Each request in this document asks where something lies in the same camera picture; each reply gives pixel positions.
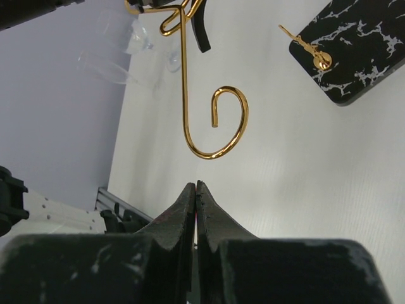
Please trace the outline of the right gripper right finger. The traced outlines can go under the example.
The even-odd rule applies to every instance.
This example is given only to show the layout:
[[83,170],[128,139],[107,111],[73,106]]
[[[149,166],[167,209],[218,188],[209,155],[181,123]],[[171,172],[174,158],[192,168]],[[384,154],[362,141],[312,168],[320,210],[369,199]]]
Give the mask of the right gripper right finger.
[[261,239],[196,186],[202,303],[390,303],[372,256],[350,239]]

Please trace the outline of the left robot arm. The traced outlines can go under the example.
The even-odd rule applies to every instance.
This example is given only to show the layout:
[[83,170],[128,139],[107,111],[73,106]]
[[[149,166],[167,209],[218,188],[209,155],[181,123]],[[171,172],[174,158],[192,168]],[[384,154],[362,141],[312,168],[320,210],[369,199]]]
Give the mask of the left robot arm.
[[124,88],[80,68],[88,49],[128,63],[94,34],[87,1],[1,32],[1,234],[135,232],[145,221],[96,210]]

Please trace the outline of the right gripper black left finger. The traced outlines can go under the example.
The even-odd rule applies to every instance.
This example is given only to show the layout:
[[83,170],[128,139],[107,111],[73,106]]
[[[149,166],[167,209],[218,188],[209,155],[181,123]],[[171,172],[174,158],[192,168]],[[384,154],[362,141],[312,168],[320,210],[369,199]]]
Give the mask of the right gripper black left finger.
[[185,303],[196,187],[135,233],[31,234],[1,251],[2,303]]

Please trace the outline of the black marble rack base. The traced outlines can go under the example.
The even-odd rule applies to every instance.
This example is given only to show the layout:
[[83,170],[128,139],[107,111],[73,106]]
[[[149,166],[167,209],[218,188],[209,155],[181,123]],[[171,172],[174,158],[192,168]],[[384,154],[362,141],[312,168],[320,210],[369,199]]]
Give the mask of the black marble rack base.
[[290,54],[338,106],[404,64],[404,1],[330,1],[292,41]]

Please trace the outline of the clear wine glass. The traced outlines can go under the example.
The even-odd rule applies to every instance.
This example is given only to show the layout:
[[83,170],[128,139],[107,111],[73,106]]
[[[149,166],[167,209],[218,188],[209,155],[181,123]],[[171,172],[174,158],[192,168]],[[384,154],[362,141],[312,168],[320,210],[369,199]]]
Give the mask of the clear wine glass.
[[130,55],[142,70],[165,67],[171,73],[180,70],[180,46],[159,33],[138,16],[104,9],[96,23],[96,32],[109,44]]
[[96,79],[103,79],[114,84],[137,84],[151,90],[158,90],[163,86],[163,82],[157,77],[150,77],[144,73],[140,76],[133,75],[120,65],[88,51],[80,53],[77,60],[77,70]]

